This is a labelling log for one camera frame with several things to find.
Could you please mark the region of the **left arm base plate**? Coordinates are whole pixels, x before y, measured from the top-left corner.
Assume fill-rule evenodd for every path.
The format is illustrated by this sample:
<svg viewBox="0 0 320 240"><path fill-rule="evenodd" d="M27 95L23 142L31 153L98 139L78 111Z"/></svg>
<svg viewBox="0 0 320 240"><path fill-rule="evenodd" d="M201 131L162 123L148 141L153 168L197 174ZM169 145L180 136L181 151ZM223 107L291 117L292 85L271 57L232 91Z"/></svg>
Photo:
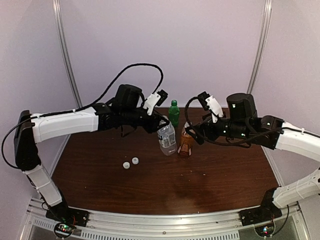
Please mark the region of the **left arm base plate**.
<svg viewBox="0 0 320 240"><path fill-rule="evenodd" d="M49 206L45 217L73 226L86 227L89 218L89 212L59 204L56 206Z"/></svg>

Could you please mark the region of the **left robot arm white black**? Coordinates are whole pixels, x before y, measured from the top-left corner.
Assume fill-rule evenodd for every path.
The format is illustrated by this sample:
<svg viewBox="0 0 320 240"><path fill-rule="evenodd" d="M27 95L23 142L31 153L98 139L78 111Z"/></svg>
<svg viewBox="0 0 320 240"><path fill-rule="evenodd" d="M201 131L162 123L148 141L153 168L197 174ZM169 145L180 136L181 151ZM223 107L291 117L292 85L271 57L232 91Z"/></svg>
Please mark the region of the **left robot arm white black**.
<svg viewBox="0 0 320 240"><path fill-rule="evenodd" d="M37 144L48 139L82 132L101 132L130 126L142 127L147 133L155 133L169 124L155 111L167 99L164 90L152 93L138 102L143 93L139 87L122 84L115 97L106 103L94 103L83 110L68 110L60 113L30 114L28 110L20 114L14 136L15 163L61 222L72 218L72 211L58 187L54 184L38 155Z"/></svg>

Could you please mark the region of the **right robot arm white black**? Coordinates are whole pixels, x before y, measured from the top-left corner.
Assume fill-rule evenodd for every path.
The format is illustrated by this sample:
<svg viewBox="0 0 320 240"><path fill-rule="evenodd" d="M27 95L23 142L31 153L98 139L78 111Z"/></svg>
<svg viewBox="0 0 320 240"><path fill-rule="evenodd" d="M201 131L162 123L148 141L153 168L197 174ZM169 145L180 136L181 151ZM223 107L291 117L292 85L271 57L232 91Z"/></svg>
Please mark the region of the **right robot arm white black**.
<svg viewBox="0 0 320 240"><path fill-rule="evenodd" d="M190 103L198 101L208 113L192 124L188 115ZM229 116L214 96L207 92L192 97L185 105L186 132L202 145L204 142L222 147L250 148L258 145L270 150L292 152L320 160L320 136L272 116L259 117L253 95L234 93L226 98Z"/></svg>

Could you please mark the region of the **orange tea bottle red label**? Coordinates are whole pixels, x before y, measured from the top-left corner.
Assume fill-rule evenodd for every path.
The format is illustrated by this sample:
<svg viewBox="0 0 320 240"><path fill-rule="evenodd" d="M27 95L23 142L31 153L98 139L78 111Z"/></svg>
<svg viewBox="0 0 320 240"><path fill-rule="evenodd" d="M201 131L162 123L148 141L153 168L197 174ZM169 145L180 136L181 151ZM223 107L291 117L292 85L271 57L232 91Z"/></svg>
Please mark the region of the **orange tea bottle red label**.
<svg viewBox="0 0 320 240"><path fill-rule="evenodd" d="M193 137L187 133L186 128L188 128L190 125L188 122L185 122L181 134L180 134L180 142L177 149L177 153L182 156L191 156L193 145L194 145L194 139Z"/></svg>

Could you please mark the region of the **white water bottle cap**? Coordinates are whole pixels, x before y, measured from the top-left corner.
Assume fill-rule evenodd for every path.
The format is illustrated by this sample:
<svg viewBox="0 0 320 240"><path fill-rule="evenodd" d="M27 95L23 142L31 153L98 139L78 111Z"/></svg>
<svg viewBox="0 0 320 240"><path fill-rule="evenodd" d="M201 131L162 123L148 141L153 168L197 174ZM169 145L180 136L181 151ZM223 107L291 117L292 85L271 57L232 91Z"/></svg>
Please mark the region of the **white water bottle cap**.
<svg viewBox="0 0 320 240"><path fill-rule="evenodd" d="M134 165L137 165L140 162L138 157L133 157L131 161Z"/></svg>

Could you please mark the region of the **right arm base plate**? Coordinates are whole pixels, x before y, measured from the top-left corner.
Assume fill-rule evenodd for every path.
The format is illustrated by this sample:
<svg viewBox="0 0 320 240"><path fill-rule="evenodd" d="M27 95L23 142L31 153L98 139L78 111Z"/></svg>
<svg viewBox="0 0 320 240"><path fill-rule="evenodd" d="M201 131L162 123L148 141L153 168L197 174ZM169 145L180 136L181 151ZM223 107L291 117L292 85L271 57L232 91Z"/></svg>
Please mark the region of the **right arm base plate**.
<svg viewBox="0 0 320 240"><path fill-rule="evenodd" d="M244 209L239 212L243 227L270 222L282 215L281 209L277 208L273 203L271 205L260 205L258 207Z"/></svg>

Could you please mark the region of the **clear water bottle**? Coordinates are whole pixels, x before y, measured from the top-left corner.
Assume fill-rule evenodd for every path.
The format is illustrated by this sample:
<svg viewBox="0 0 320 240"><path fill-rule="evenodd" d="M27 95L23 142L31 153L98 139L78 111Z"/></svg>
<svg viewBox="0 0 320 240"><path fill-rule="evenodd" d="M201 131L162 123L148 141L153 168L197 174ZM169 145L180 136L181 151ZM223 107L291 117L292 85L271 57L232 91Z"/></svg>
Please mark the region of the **clear water bottle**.
<svg viewBox="0 0 320 240"><path fill-rule="evenodd" d="M170 156L177 150L176 132L172 123L166 125L157 131L158 142L164 155Z"/></svg>

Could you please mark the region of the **green plastic bottle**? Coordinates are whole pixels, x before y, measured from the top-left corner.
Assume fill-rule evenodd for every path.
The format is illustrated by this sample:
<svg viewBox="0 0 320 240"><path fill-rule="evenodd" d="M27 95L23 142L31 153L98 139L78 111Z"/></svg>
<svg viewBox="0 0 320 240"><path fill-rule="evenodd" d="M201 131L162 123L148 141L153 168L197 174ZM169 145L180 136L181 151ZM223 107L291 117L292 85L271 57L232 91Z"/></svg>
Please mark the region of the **green plastic bottle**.
<svg viewBox="0 0 320 240"><path fill-rule="evenodd" d="M179 126L180 109L177 100L173 99L168 109L168 118L173 127Z"/></svg>

